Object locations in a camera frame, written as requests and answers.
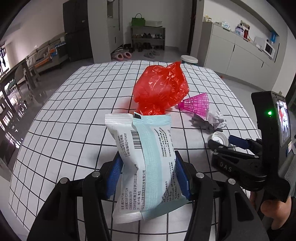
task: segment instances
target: camera screen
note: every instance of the camera screen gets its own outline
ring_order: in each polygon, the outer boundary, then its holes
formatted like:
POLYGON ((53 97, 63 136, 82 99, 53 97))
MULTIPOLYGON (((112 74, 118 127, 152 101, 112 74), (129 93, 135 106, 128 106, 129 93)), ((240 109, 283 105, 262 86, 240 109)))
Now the camera screen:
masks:
POLYGON ((279 116, 279 126, 281 133, 281 146, 290 137, 289 115, 287 104, 284 101, 278 100, 276 102, 279 116))

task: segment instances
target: sofa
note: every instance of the sofa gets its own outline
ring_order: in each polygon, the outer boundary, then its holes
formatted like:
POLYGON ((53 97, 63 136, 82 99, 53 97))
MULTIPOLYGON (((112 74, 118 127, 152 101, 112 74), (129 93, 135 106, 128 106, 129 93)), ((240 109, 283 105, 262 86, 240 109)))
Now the sofa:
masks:
POLYGON ((62 45, 60 48, 55 48, 56 45, 62 44, 61 37, 64 36, 65 33, 60 33, 34 49, 27 56, 29 69, 35 66, 38 73, 40 73, 67 60, 69 57, 66 52, 66 46, 62 45))

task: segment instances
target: person's hand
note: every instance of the person's hand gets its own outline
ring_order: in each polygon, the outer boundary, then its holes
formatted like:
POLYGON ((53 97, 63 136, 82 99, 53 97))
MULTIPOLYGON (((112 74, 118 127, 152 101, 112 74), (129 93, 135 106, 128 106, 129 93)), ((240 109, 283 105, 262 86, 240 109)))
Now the person's hand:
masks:
MULTIPOLYGON (((253 207, 255 206, 256 193, 251 192, 250 202, 253 207)), ((291 197, 288 198, 286 203, 278 201, 278 200, 265 200, 260 207, 261 212, 269 218, 273 219, 271 224, 271 229, 279 229, 284 223, 287 221, 288 217, 291 213, 292 200, 291 197)))

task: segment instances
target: white storage box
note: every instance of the white storage box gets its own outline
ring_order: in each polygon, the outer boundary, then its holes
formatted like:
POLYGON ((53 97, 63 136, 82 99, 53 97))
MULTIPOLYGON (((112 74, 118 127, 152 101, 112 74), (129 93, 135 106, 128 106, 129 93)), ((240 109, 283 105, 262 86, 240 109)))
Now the white storage box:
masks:
POLYGON ((149 27, 161 27, 163 25, 162 21, 145 21, 145 26, 149 27))

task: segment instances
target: pink shuttlecock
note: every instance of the pink shuttlecock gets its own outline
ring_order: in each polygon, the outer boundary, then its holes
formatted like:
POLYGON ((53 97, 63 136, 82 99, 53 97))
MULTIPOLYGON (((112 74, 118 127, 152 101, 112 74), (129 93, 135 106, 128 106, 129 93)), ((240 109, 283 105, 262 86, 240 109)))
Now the pink shuttlecock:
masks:
POLYGON ((205 120, 209 110, 209 98, 207 93, 202 93, 182 100, 181 103, 178 104, 178 107, 179 109, 195 113, 205 120))

